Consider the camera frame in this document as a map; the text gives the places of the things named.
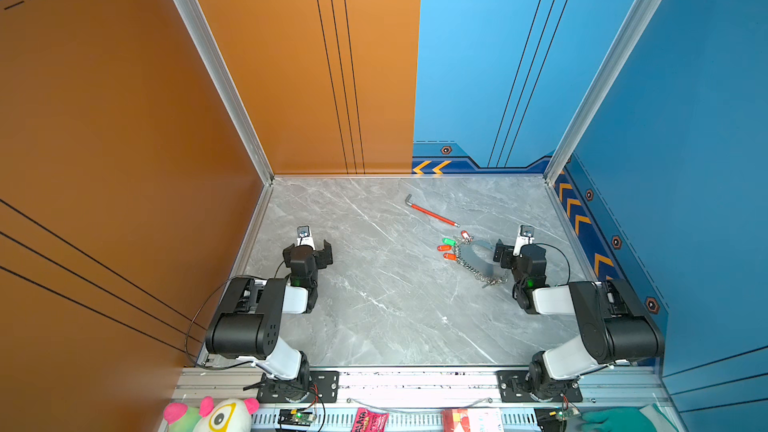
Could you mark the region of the metal keyring with chain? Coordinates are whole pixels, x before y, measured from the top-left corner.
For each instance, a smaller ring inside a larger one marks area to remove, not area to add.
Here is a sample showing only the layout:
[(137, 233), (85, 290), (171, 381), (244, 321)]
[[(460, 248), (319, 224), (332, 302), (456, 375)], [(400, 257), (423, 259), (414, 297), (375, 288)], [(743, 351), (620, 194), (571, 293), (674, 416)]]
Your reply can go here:
[(456, 263), (472, 273), (485, 287), (508, 282), (511, 272), (494, 259), (495, 245), (484, 239), (457, 238), (452, 247)]

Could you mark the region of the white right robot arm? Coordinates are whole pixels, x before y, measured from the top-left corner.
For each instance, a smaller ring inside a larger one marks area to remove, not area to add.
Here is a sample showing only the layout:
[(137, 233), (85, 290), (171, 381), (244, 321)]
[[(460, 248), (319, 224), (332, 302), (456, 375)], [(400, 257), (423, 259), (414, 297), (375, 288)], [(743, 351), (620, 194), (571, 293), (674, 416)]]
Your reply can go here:
[(512, 273), (513, 298), (529, 315), (576, 319), (578, 335), (532, 356), (528, 370), (499, 373), (502, 399), (574, 399), (581, 377), (620, 361), (660, 357), (664, 337), (632, 286), (625, 280), (546, 283), (546, 251), (541, 244), (508, 246), (499, 241), (493, 260)]

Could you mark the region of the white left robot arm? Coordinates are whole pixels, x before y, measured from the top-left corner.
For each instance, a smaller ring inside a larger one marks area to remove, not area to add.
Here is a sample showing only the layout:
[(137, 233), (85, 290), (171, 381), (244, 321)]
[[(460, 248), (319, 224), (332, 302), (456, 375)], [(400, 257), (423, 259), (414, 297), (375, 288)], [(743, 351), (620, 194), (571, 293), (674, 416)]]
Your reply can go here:
[(318, 296), (319, 271), (333, 263), (328, 241), (316, 248), (309, 237), (283, 250), (290, 269), (284, 278), (238, 276), (226, 286), (205, 337), (210, 354), (253, 366), (265, 378), (257, 386), (264, 398), (302, 401), (313, 392), (306, 354), (280, 337), (285, 315), (309, 314)]

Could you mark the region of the green circuit board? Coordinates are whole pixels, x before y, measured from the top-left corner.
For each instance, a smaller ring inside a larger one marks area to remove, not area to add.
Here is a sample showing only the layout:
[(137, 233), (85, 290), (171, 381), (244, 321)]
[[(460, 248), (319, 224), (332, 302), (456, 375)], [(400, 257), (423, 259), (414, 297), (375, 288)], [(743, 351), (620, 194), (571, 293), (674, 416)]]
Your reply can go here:
[(305, 409), (281, 409), (277, 418), (279, 430), (309, 430), (316, 422), (317, 414)]

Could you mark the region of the red white box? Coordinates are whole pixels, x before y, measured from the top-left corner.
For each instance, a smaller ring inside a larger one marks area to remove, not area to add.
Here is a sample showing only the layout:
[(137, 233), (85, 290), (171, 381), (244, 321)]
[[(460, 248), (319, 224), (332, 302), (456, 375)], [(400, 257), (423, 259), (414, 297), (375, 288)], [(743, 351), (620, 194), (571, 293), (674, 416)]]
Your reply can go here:
[(501, 412), (496, 408), (451, 408), (442, 411), (444, 432), (502, 432)]

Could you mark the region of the pink green plush toy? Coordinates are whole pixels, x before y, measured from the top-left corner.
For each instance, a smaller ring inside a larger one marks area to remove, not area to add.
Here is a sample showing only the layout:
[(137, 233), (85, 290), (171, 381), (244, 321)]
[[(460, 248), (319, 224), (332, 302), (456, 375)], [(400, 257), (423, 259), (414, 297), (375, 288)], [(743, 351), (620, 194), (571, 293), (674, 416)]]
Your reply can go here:
[(207, 396), (199, 407), (170, 403), (163, 411), (163, 419), (170, 432), (248, 432), (259, 409), (260, 403), (255, 398), (230, 398), (215, 404), (213, 398)]

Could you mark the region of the pink snack packet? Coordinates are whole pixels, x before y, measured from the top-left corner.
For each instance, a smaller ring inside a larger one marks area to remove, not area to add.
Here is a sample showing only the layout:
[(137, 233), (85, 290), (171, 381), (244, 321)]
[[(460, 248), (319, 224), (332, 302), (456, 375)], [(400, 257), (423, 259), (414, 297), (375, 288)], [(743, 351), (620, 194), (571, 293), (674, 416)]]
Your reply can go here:
[(389, 420), (389, 413), (374, 412), (367, 408), (358, 408), (352, 423), (352, 432), (384, 432)]

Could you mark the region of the green cloth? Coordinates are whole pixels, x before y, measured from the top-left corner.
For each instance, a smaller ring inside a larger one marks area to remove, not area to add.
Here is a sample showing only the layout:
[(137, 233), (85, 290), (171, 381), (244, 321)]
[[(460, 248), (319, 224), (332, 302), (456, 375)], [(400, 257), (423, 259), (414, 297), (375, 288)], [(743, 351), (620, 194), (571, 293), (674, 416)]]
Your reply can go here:
[(581, 431), (654, 432), (652, 422), (636, 408), (612, 408), (582, 415)]

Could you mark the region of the red handled hex key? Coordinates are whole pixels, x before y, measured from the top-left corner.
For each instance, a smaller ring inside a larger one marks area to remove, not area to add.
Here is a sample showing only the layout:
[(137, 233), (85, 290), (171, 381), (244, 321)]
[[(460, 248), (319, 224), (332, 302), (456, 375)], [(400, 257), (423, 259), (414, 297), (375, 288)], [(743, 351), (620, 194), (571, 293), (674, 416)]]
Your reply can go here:
[(444, 216), (442, 216), (442, 215), (440, 215), (440, 214), (438, 214), (436, 212), (430, 211), (430, 210), (428, 210), (428, 209), (426, 209), (424, 207), (421, 207), (421, 206), (415, 204), (412, 201), (412, 195), (411, 194), (408, 194), (405, 197), (404, 202), (405, 202), (405, 205), (407, 207), (410, 207), (411, 209), (416, 210), (416, 211), (418, 211), (418, 212), (420, 212), (420, 213), (422, 213), (422, 214), (424, 214), (426, 216), (434, 218), (434, 219), (436, 219), (436, 220), (438, 220), (440, 222), (443, 222), (443, 223), (448, 224), (448, 225), (450, 225), (452, 227), (455, 227), (455, 228), (459, 228), (460, 227), (460, 225), (457, 222), (455, 222), (455, 221), (453, 221), (453, 220), (451, 220), (449, 218), (446, 218), (446, 217), (444, 217)]

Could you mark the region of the aluminium front rail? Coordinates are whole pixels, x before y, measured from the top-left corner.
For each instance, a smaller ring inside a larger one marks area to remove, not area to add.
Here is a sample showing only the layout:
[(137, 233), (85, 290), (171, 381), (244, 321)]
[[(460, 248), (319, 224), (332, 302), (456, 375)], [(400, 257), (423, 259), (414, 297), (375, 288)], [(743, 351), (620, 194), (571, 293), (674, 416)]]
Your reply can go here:
[[(526, 371), (513, 366), (361, 366), (317, 367), (318, 392), (327, 406), (360, 405), (378, 409), (428, 409), (445, 407), (505, 406), (536, 407), (529, 394), (504, 386), (503, 371), (524, 377)], [(262, 391), (248, 387), (262, 379), (255, 369), (182, 371), (171, 399), (193, 403), (205, 396), (214, 399), (261, 397)], [(571, 387), (568, 400), (586, 407), (635, 407), (655, 403), (672, 404), (670, 395), (651, 367), (614, 366), (590, 373)]]

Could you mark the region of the aluminium corner post left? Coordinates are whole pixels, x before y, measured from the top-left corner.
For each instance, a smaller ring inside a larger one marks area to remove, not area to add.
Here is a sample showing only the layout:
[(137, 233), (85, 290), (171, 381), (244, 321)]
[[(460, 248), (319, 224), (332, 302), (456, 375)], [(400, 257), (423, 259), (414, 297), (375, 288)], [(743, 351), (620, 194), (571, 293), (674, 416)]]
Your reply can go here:
[(199, 0), (173, 2), (256, 172), (263, 184), (271, 186), (274, 172)]

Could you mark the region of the aluminium corner post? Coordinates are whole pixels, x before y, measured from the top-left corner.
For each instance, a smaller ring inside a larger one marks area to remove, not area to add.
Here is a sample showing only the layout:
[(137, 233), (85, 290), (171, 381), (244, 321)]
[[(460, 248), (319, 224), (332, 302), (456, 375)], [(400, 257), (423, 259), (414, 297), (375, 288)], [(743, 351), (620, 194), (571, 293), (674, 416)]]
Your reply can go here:
[(634, 0), (566, 128), (543, 178), (553, 186), (663, 0)]
[(173, 2), (256, 172), (263, 184), (271, 186), (274, 172), (199, 0)]

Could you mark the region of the aluminium corner post right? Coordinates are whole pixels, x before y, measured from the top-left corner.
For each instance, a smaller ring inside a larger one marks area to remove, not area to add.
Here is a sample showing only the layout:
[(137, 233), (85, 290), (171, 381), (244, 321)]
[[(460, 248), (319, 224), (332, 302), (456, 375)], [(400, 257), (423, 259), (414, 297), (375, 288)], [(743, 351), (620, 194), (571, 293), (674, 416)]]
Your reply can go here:
[(566, 128), (543, 178), (553, 186), (663, 0), (634, 0)]

